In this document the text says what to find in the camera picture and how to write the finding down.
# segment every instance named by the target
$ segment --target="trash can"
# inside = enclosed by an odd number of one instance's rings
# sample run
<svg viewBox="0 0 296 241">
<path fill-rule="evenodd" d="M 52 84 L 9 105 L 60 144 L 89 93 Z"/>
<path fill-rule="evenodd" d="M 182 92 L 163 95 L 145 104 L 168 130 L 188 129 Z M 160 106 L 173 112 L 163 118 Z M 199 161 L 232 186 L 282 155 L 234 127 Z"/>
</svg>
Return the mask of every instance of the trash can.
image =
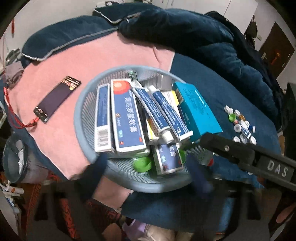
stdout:
<svg viewBox="0 0 296 241">
<path fill-rule="evenodd" d="M 6 141 L 2 165 L 6 178 L 12 183 L 41 183 L 49 172 L 16 133 Z"/>
</svg>

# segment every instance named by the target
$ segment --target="barcode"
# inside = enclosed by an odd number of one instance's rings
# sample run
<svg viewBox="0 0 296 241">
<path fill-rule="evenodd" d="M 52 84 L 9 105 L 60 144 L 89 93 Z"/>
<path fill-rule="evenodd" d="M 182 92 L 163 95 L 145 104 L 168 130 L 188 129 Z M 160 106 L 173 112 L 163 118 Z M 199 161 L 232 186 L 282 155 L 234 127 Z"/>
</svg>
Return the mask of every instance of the barcode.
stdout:
<svg viewBox="0 0 296 241">
<path fill-rule="evenodd" d="M 180 91 L 178 89 L 176 89 L 175 93 L 176 93 L 177 99 L 179 101 L 179 104 L 181 104 L 183 102 L 183 97 L 182 97 Z"/>
<path fill-rule="evenodd" d="M 108 128 L 103 130 L 97 130 L 96 146 L 103 147 L 109 145 Z"/>
</svg>

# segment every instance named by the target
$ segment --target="pillow white piping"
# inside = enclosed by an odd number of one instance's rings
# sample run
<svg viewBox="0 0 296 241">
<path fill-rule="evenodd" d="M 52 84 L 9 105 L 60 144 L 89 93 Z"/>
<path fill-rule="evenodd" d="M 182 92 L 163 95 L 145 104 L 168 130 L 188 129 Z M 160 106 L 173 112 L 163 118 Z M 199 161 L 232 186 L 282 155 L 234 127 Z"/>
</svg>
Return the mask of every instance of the pillow white piping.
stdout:
<svg viewBox="0 0 296 241">
<path fill-rule="evenodd" d="M 116 20 L 116 21 L 112 21 L 112 20 L 109 19 L 107 16 L 105 16 L 105 15 L 102 14 L 101 12 L 97 11 L 95 8 L 94 8 L 94 10 L 95 10 L 97 13 L 101 14 L 102 17 L 106 18 L 106 19 L 107 19 L 110 23 L 112 23 L 112 24 L 117 24 L 117 23 L 119 23 L 120 21 L 122 21 L 122 18 L 119 18 L 119 19 Z M 137 13 L 134 13 L 134 14 L 131 14 L 131 15 L 128 15 L 128 16 L 126 16 L 126 18 L 132 18 L 132 17 L 134 17 L 134 16 L 136 16 L 136 15 L 138 15 L 138 12 L 137 12 Z"/>
<path fill-rule="evenodd" d="M 118 27 L 116 27 L 116 28 L 109 28 L 109 29 L 106 29 L 106 30 L 103 30 L 103 31 L 100 31 L 100 32 L 96 32 L 94 34 L 89 34 L 89 35 L 85 35 L 85 36 L 81 36 L 79 38 L 73 39 L 73 40 L 71 40 L 71 41 L 69 41 L 69 42 L 67 42 L 67 43 L 65 43 L 65 44 L 63 44 L 61 46 L 58 46 L 58 47 L 50 50 L 43 58 L 31 57 L 31 56 L 26 55 L 24 53 L 22 53 L 22 55 L 24 55 L 25 57 L 27 57 L 29 59 L 37 60 L 37 61 L 41 62 L 41 61 L 46 60 L 50 55 L 52 55 L 53 52 L 55 52 L 57 50 L 60 50 L 60 49 L 62 49 L 64 47 L 66 47 L 67 45 L 72 44 L 72 43 L 74 43 L 74 42 L 76 42 L 78 40 L 85 39 L 85 38 L 88 38 L 88 37 L 93 37 L 93 36 L 96 36 L 96 35 L 99 35 L 99 34 L 102 34 L 102 33 L 106 33 L 106 32 L 109 32 L 109 31 L 117 30 L 117 29 L 118 29 Z"/>
</svg>

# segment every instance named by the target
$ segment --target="brown door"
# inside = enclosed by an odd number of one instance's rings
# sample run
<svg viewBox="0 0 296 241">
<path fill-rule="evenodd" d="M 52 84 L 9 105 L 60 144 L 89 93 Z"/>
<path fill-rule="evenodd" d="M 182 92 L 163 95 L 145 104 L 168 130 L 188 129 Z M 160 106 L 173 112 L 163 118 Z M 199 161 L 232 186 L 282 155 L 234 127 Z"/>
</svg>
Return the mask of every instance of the brown door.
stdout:
<svg viewBox="0 0 296 241">
<path fill-rule="evenodd" d="M 282 29 L 274 22 L 270 34 L 259 53 L 262 59 L 269 63 L 271 73 L 277 78 L 294 53 L 294 48 Z"/>
</svg>

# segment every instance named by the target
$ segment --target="blue and white tube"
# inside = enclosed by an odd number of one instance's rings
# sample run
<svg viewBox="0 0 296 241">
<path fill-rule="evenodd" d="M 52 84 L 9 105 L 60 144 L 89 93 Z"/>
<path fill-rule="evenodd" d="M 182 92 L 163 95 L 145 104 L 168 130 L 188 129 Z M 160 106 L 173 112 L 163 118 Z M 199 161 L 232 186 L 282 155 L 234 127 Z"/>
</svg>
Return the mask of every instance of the blue and white tube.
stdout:
<svg viewBox="0 0 296 241">
<path fill-rule="evenodd" d="M 167 123 L 166 119 L 164 118 L 163 114 L 160 112 L 156 103 L 148 94 L 147 90 L 144 87 L 139 87 L 139 85 L 135 85 L 134 87 L 132 87 L 132 91 L 143 105 L 149 117 L 151 118 L 153 125 L 157 130 L 157 134 L 162 137 L 165 143 L 171 143 L 174 140 L 170 132 L 171 128 Z"/>
<path fill-rule="evenodd" d="M 169 123 L 172 131 L 177 137 L 178 141 L 181 142 L 193 135 L 193 131 L 189 131 L 186 124 L 183 122 L 178 113 L 171 107 L 167 99 L 163 96 L 160 90 L 156 89 L 153 85 L 149 86 L 149 91 L 153 96 L 153 100 L 159 107 L 162 114 L 165 116 Z"/>
</svg>

